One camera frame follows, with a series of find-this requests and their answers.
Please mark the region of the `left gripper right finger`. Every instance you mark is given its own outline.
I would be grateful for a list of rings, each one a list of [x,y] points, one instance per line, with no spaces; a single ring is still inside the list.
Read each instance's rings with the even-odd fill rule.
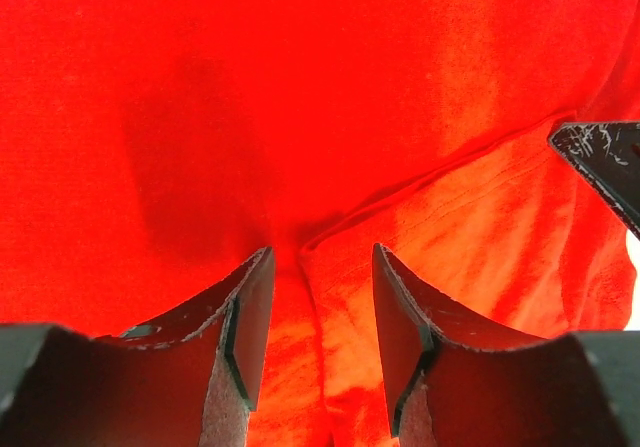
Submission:
[[[381,244],[372,278],[389,426],[400,445],[549,445],[534,362],[542,338],[455,301]]]

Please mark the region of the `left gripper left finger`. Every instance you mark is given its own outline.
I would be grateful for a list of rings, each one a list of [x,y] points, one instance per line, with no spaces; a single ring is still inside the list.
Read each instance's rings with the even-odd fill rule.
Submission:
[[[112,446],[243,446],[258,406],[275,277],[272,248],[114,338],[128,359]]]

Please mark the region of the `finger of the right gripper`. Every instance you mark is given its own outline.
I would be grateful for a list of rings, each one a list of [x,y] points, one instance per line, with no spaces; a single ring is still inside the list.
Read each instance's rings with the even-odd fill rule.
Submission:
[[[548,143],[638,236],[639,123],[566,122]]]

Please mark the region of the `red t shirt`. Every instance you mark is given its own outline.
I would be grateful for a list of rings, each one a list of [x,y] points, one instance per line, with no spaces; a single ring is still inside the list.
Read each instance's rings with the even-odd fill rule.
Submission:
[[[252,446],[388,446],[382,243],[527,333],[621,330],[547,145],[639,114],[639,0],[1,0],[1,318],[103,335],[276,251]]]

